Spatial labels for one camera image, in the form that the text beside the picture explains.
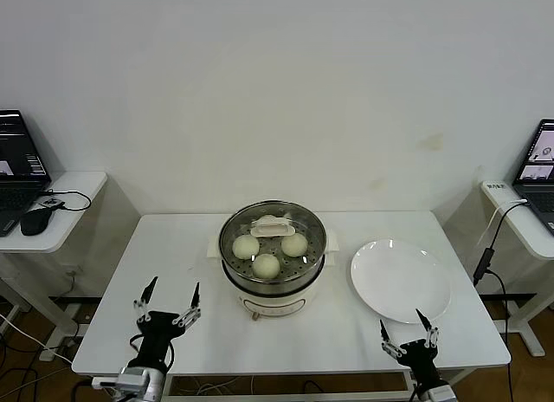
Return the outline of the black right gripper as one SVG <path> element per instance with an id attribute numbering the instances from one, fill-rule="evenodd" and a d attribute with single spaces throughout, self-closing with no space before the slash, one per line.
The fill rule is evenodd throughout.
<path id="1" fill-rule="evenodd" d="M 418 308 L 415 311 L 426 331 L 426 337 L 404 343 L 399 347 L 390 340 L 387 329 L 380 320 L 381 347 L 390 357 L 397 358 L 400 365 L 407 366 L 417 382 L 437 382 L 441 380 L 434 364 L 434 359 L 438 355 L 439 330 L 432 326 L 429 319 Z"/>

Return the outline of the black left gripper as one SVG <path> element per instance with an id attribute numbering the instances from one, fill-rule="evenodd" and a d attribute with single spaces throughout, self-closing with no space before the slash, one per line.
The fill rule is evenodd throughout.
<path id="1" fill-rule="evenodd" d="M 148 304 L 157 280 L 154 276 L 143 289 L 140 298 L 133 302 L 137 327 L 143 335 L 137 356 L 140 365 L 164 364 L 171 341 L 182 335 L 184 329 L 189 329 L 201 317 L 200 282 L 196 284 L 190 306 L 184 313 L 150 312 Z"/>

